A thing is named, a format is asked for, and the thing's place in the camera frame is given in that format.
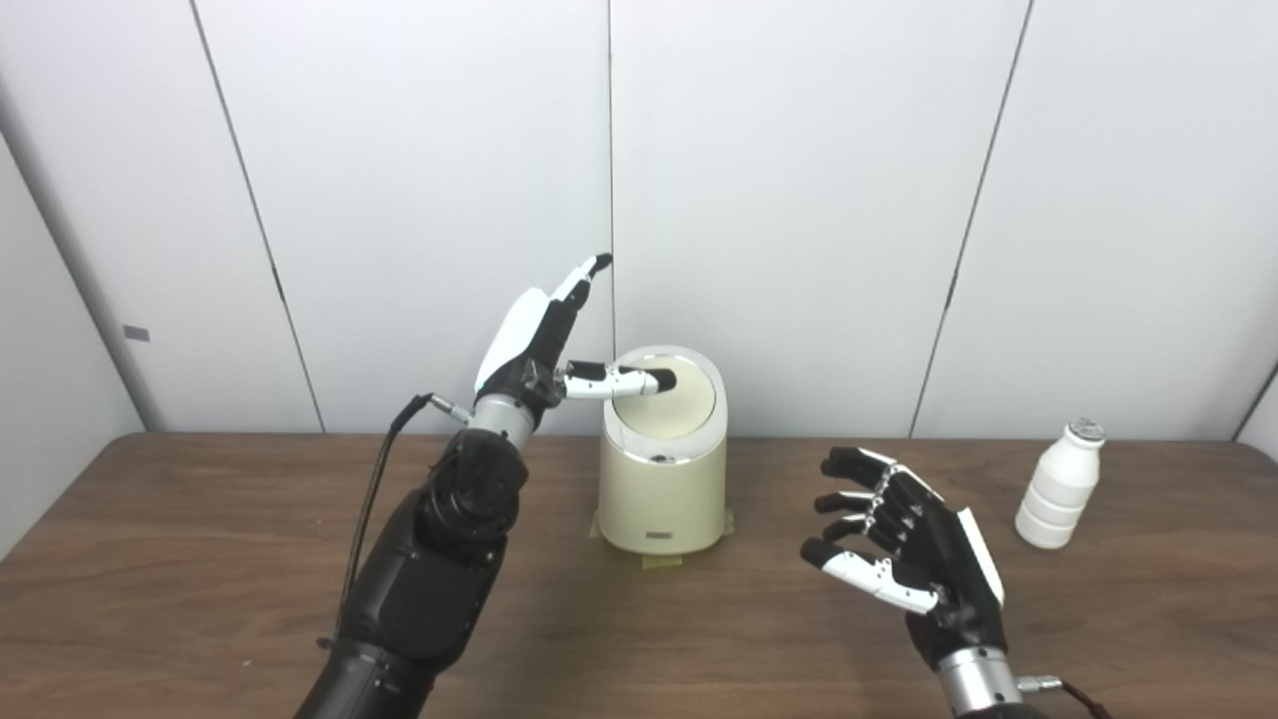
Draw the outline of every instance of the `cream trash can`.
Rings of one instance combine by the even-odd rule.
[[[599,534],[626,552],[689,554],[723,536],[727,397],[718,369],[685,346],[627,351],[619,365],[675,373],[675,390],[603,406]]]

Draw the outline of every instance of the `silver metal cylinder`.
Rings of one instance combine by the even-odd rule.
[[[951,654],[937,664],[937,676],[955,716],[1021,701],[1007,655],[992,646],[974,646]]]
[[[537,429],[533,414],[520,402],[506,395],[486,395],[475,402],[474,418],[470,420],[472,430],[488,430],[498,434],[515,450],[523,452],[528,438]]]

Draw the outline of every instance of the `white plastic bottle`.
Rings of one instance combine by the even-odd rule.
[[[1104,429],[1091,420],[1075,420],[1065,437],[1039,457],[1034,479],[1016,512],[1016,531],[1040,549],[1070,543],[1084,507],[1100,479]]]

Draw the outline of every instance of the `robotic fingertip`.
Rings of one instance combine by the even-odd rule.
[[[812,564],[818,570],[823,568],[826,564],[829,563],[831,559],[838,557],[842,553],[843,548],[838,547],[837,544],[826,540],[819,540],[815,538],[803,543],[803,547],[799,549],[799,557],[803,557],[804,562]]]

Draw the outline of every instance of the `black cable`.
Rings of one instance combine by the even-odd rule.
[[[1109,710],[1105,709],[1105,705],[1100,704],[1099,701],[1093,701],[1091,697],[1082,693],[1082,690],[1080,690],[1079,687],[1062,679],[1061,688],[1074,699],[1079,700],[1079,702],[1082,704],[1082,706],[1086,706],[1088,713],[1095,716],[1095,719],[1114,719],[1109,714]]]
[[[435,397],[435,393],[419,395],[410,400],[404,406],[404,410],[400,410],[395,421],[391,423],[391,429],[386,433],[386,439],[382,441],[382,448],[377,452],[377,458],[373,461],[373,474],[368,478],[368,492],[364,493],[364,504],[359,508],[359,520],[355,522],[355,536],[350,541],[350,557],[346,558],[346,577],[341,582],[341,599],[337,602],[337,621],[332,631],[334,640],[341,636],[341,610],[346,607],[346,596],[355,586],[355,576],[359,573],[359,556],[364,549],[364,535],[368,531],[368,517],[373,512],[373,502],[376,502],[377,489],[382,484],[382,474],[386,473],[386,460],[390,458],[391,446],[395,444],[395,438],[399,437],[409,420],[431,404],[432,397]]]

